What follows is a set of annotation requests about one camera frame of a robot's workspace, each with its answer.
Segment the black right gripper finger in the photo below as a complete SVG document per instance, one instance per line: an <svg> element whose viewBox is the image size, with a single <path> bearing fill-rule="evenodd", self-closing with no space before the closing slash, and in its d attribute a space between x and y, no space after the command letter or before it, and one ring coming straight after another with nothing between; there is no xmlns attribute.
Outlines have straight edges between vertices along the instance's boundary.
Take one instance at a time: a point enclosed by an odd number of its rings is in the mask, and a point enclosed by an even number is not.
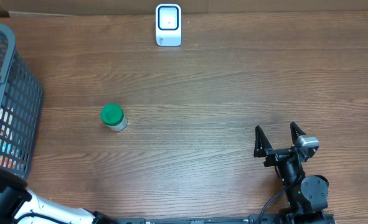
<svg viewBox="0 0 368 224"><path fill-rule="evenodd" d="M290 130L293 144L296 142L299 136L306 134L295 122L290 123Z"/></svg>
<svg viewBox="0 0 368 224"><path fill-rule="evenodd" d="M263 129L260 126L255 127L255 148L254 148L254 157L266 157L269 154L269 151L272 151L273 148L268 141Z"/></svg>

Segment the green lid white jar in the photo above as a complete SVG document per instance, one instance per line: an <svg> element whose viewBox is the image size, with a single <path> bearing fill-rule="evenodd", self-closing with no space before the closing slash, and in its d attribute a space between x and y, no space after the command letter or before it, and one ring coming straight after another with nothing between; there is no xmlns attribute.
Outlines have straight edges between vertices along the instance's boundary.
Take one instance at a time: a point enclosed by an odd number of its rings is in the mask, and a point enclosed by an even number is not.
<svg viewBox="0 0 368 224"><path fill-rule="evenodd" d="M100 118L112 131L122 131L128 124L125 112L114 103L105 105L101 109Z"/></svg>

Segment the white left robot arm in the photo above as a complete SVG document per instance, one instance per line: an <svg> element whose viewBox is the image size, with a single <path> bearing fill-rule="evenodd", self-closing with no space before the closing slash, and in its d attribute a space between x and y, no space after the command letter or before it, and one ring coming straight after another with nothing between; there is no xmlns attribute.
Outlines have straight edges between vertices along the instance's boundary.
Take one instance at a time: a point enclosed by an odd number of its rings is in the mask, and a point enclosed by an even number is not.
<svg viewBox="0 0 368 224"><path fill-rule="evenodd" d="M103 213L66 207L36 195L27 182L0 169L0 223L117 223Z"/></svg>

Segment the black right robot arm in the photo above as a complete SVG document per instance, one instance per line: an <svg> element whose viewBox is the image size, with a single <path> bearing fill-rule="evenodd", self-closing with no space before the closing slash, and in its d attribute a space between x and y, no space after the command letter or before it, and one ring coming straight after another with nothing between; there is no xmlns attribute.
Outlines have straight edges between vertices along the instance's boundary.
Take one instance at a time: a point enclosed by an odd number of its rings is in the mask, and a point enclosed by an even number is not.
<svg viewBox="0 0 368 224"><path fill-rule="evenodd" d="M307 135L296 123L290 123L292 145L284 149L272 148L260 126L255 127L254 157L264 158L265 167L273 167L283 189L263 206L257 223L334 223L327 215L329 182L322 175L306 176L302 163L313 157L319 148L316 136ZM288 207L272 217L265 216L268 206L285 194Z"/></svg>

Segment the white barcode scanner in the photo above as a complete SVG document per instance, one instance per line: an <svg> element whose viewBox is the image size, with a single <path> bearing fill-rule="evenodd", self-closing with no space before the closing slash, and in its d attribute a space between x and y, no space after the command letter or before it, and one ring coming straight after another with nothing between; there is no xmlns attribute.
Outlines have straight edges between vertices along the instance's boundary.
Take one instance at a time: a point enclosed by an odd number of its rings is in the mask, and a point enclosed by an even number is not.
<svg viewBox="0 0 368 224"><path fill-rule="evenodd" d="M182 44L182 10L178 4L157 5L155 36L160 47L178 47Z"/></svg>

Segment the grey plastic mesh basket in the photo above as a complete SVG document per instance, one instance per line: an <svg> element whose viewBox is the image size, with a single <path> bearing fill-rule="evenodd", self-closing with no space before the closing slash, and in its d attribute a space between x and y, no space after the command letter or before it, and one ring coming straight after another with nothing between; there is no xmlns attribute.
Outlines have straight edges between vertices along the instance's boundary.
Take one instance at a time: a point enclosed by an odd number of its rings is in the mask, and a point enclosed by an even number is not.
<svg viewBox="0 0 368 224"><path fill-rule="evenodd" d="M43 87L19 55L13 31L0 24L0 168L24 180L43 102Z"/></svg>

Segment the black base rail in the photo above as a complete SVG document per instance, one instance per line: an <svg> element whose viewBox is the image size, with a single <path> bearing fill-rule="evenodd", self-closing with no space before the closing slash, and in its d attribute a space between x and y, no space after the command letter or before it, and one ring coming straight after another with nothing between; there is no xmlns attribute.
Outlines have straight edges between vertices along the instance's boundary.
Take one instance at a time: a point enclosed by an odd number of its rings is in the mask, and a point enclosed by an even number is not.
<svg viewBox="0 0 368 224"><path fill-rule="evenodd" d="M295 222L287 222L279 215L267 214L262 216L262 224L278 224L278 223L327 223L335 224L333 215L326 215L326 219L317 215L311 215L299 219ZM259 215L249 215L248 217L220 217L220 218L173 218L173 219L153 219L145 218L118 218L115 221L119 224L257 224Z"/></svg>

